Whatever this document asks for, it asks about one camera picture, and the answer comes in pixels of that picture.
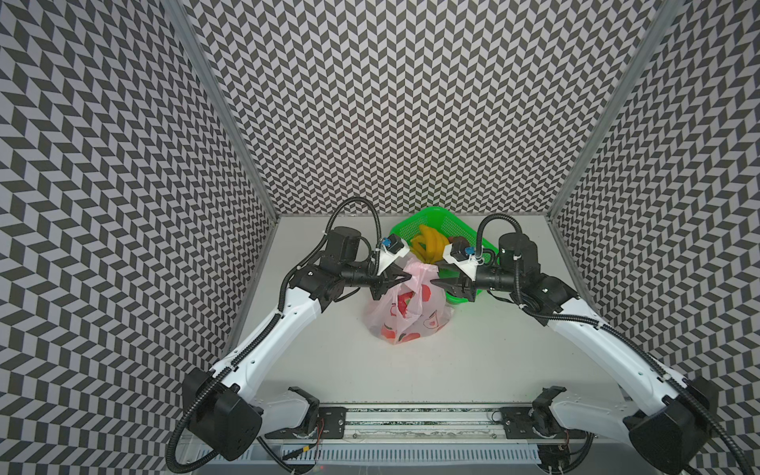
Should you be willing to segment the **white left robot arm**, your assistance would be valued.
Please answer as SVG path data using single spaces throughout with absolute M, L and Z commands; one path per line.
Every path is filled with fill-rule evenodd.
M 277 306 L 211 369 L 195 369 L 182 385 L 184 414 L 166 449 L 167 467 L 187 473 L 217 456 L 233 461 L 269 433 L 316 431 L 319 400 L 291 386 L 263 398 L 258 390 L 277 359 L 348 287 L 367 288 L 373 300 L 410 279 L 397 261 L 409 245 L 399 236 L 380 239 L 367 259 L 357 257 L 363 237 L 348 227 L 324 234 L 316 254 L 286 279 Z

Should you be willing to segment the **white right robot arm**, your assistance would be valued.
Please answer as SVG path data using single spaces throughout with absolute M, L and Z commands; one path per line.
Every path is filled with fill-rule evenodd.
M 564 386 L 545 388 L 528 412 L 536 435 L 601 435 L 630 445 L 664 474 L 694 471 L 692 459 L 718 433 L 716 385 L 684 377 L 617 332 L 572 287 L 542 272 L 538 247 L 523 234 L 502 235 L 496 251 L 475 249 L 464 237 L 453 237 L 443 250 L 443 262 L 458 274 L 437 279 L 435 285 L 468 301 L 481 291 L 509 293 L 511 303 L 573 342 L 631 398 L 625 405 Z

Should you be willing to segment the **pink plastic bag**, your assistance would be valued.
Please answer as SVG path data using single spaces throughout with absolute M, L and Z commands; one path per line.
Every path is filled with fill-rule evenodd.
M 439 278 L 435 265 L 412 256 L 404 271 L 411 278 L 391 288 L 379 301 L 371 301 L 362 318 L 368 332 L 388 344 L 432 336 L 454 315 L 445 291 L 431 283 Z

